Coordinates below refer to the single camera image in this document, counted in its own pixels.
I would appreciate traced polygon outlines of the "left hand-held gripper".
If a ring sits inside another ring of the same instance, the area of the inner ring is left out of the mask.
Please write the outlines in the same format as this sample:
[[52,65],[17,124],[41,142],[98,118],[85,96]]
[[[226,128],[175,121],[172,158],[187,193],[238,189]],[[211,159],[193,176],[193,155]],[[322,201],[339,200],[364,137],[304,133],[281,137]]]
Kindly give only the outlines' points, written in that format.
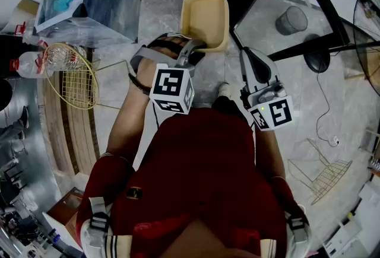
[[[149,45],[161,37],[181,37],[187,40],[177,59],[170,58],[149,48]],[[131,82],[153,101],[158,109],[179,114],[188,114],[195,91],[191,78],[196,66],[196,50],[207,47],[205,41],[193,39],[179,33],[164,33],[149,45],[143,45],[131,58],[132,70],[137,73],[142,58],[155,61],[156,70],[151,87],[142,85],[135,75]]]

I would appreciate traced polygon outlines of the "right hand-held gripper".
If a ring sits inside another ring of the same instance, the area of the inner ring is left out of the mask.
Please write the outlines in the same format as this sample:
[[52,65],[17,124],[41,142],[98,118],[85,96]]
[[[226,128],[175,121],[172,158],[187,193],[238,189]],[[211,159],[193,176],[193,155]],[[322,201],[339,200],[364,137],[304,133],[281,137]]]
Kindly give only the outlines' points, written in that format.
[[[240,64],[245,86],[240,91],[244,108],[251,114],[259,130],[275,130],[294,119],[293,101],[287,95],[276,64],[262,52],[250,47],[240,51]],[[269,85],[255,93],[255,85]]]

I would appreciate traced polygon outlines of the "person's left hand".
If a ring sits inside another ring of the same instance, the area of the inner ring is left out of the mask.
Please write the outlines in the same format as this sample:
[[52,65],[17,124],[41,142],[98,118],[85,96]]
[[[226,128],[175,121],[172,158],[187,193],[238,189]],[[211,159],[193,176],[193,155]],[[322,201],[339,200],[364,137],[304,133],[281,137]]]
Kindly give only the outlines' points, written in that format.
[[[181,37],[161,37],[152,42],[149,48],[170,58],[177,59],[187,40]],[[137,80],[146,87],[151,87],[156,70],[155,61],[142,58],[137,71]]]

